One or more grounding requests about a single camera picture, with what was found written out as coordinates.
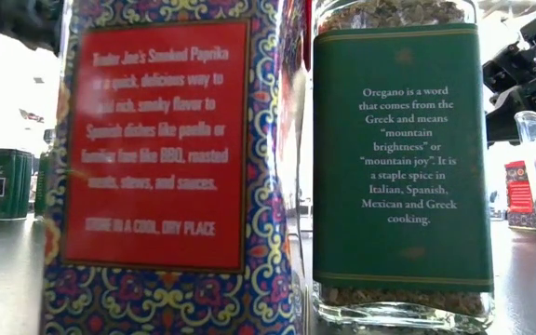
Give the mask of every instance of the spice jar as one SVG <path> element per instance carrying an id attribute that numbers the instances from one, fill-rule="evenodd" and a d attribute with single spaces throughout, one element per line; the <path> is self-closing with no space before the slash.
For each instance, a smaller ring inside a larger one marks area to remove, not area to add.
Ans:
<path id="1" fill-rule="evenodd" d="M 315 309 L 478 332 L 493 312 L 472 2 L 318 1 Z"/>
<path id="2" fill-rule="evenodd" d="M 505 165 L 508 195 L 508 227 L 536 231 L 536 213 L 530 192 L 529 174 L 524 161 Z"/>
<path id="3" fill-rule="evenodd" d="M 304 2 L 65 2 L 42 334 L 304 334 Z"/>
<path id="4" fill-rule="evenodd" d="M 47 144 L 47 149 L 41 153 L 38 160 L 38 172 L 36 177 L 36 194 L 34 195 L 34 217 L 38 220 L 44 219 L 47 210 L 47 199 L 54 201 L 54 196 L 47 196 L 47 182 L 51 177 L 51 160 L 53 158 L 53 136 L 54 130 L 45 130 L 43 140 Z"/>

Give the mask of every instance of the ornate patterned packaging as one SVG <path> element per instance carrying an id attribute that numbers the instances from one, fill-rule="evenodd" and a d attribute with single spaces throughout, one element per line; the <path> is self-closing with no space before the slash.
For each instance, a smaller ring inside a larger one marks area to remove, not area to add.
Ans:
<path id="1" fill-rule="evenodd" d="M 65 5 L 41 333 L 306 333 L 304 11 Z"/>
<path id="2" fill-rule="evenodd" d="M 508 163 L 505 169 L 508 226 L 513 229 L 536 230 L 536 214 L 525 162 Z"/>

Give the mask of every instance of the gray counter surface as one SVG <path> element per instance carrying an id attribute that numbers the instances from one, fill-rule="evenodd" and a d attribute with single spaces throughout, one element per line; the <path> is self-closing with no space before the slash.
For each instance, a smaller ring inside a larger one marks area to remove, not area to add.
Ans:
<path id="1" fill-rule="evenodd" d="M 302 235 L 308 278 L 311 238 L 311 234 Z M 493 222 L 492 241 L 497 317 L 488 334 L 536 335 L 536 234 L 513 232 L 505 222 Z M 0 335 L 36 334 L 43 247 L 44 231 L 39 224 L 0 221 Z M 315 335 L 338 333 L 345 332 L 316 326 L 312 331 Z"/>

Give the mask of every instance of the green label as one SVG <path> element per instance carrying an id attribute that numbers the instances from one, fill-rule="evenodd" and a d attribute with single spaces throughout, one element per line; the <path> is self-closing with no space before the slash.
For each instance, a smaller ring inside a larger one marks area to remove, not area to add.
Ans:
<path id="1" fill-rule="evenodd" d="M 491 291 L 476 26 L 315 40 L 314 279 Z"/>

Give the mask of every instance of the dried oregano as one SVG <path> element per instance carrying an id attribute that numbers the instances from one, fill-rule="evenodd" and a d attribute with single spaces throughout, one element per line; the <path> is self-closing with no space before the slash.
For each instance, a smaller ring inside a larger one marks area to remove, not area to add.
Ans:
<path id="1" fill-rule="evenodd" d="M 319 32 L 460 23 L 464 19 L 464 11 L 450 1 L 373 0 L 331 10 L 319 22 Z"/>
<path id="2" fill-rule="evenodd" d="M 328 288 L 321 298 L 331 306 L 351 306 L 376 302 L 404 302 L 432 307 L 460 315 L 480 316 L 487 311 L 480 293 L 441 292 L 404 289 Z"/>

